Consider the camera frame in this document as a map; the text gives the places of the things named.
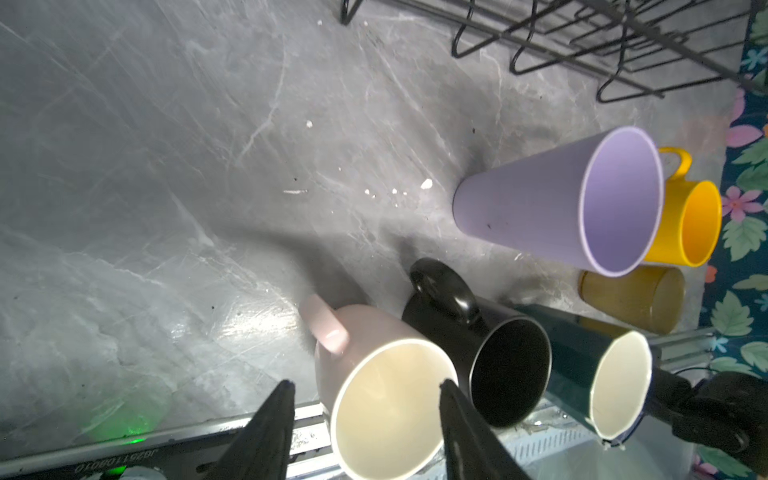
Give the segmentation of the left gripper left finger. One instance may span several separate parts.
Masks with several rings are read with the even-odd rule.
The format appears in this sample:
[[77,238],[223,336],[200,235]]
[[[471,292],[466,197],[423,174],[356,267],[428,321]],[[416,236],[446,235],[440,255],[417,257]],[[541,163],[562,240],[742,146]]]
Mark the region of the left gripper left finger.
[[294,399],[295,384],[282,380],[205,479],[286,479]]

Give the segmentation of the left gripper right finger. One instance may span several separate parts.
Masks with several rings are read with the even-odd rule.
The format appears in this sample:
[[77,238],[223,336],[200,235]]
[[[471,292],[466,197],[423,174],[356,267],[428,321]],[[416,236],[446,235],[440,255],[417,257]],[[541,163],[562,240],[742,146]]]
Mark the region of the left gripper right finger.
[[439,411],[448,479],[530,479],[453,380],[440,385]]

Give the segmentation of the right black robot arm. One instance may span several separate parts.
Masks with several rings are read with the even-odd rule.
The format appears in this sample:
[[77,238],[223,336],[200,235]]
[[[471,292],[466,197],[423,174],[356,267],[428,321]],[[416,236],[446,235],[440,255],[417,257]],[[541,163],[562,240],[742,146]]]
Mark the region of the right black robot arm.
[[719,372],[693,385],[655,368],[644,413],[672,427],[677,438],[723,451],[767,474],[767,381]]

